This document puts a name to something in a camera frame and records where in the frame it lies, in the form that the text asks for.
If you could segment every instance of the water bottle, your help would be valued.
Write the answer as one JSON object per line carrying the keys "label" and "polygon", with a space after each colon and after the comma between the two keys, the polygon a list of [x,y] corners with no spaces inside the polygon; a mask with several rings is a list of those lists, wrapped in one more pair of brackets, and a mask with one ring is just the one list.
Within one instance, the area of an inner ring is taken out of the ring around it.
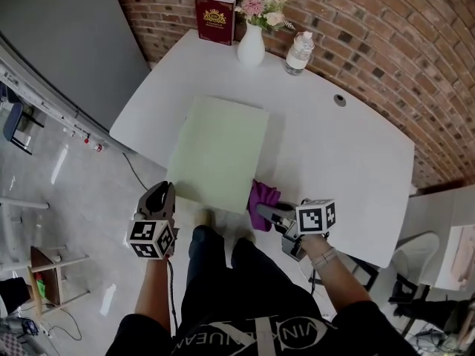
{"label": "water bottle", "polygon": [[301,74],[307,66],[314,47],[312,32],[299,33],[294,38],[294,44],[287,54],[285,71],[290,75]]}

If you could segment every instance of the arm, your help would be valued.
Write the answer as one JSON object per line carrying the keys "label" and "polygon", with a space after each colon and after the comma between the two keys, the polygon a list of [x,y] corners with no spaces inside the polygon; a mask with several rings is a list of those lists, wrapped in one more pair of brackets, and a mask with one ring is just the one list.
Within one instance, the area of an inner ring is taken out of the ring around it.
{"label": "arm", "polygon": [[[331,246],[321,235],[314,234],[303,237],[302,248],[313,263],[323,253],[329,251]],[[370,295],[338,257],[321,267],[318,275],[336,312],[352,303],[371,301]]]}
{"label": "arm", "polygon": [[166,260],[149,260],[135,314],[156,320],[170,334],[168,271]]}

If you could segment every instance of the hand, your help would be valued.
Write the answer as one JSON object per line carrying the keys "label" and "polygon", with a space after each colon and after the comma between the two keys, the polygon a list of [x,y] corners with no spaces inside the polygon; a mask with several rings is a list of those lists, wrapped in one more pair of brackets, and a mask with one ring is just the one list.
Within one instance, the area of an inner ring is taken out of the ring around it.
{"label": "hand", "polygon": [[301,245],[311,260],[315,260],[332,248],[332,246],[320,234],[304,235],[302,237]]}

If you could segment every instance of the green object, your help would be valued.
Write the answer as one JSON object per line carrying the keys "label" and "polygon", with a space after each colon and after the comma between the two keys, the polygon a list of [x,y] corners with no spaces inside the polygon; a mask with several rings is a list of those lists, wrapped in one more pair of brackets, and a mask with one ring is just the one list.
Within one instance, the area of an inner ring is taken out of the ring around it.
{"label": "green object", "polygon": [[38,285],[39,295],[41,295],[43,298],[46,298],[46,286],[43,280],[36,280],[36,285]]}
{"label": "green object", "polygon": [[268,118],[258,108],[196,96],[166,175],[177,196],[242,214]]}

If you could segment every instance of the shoe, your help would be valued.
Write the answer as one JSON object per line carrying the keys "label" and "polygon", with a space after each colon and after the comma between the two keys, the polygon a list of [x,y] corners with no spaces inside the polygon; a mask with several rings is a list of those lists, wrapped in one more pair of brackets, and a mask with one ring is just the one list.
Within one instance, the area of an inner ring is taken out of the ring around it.
{"label": "shoe", "polygon": [[254,245],[255,245],[255,242],[256,242],[254,232],[251,231],[250,229],[247,229],[247,228],[236,230],[235,244],[234,244],[233,248],[236,246],[239,239],[246,239]]}
{"label": "shoe", "polygon": [[202,208],[194,215],[194,227],[200,225],[206,225],[207,227],[213,226],[214,212],[209,208]]}

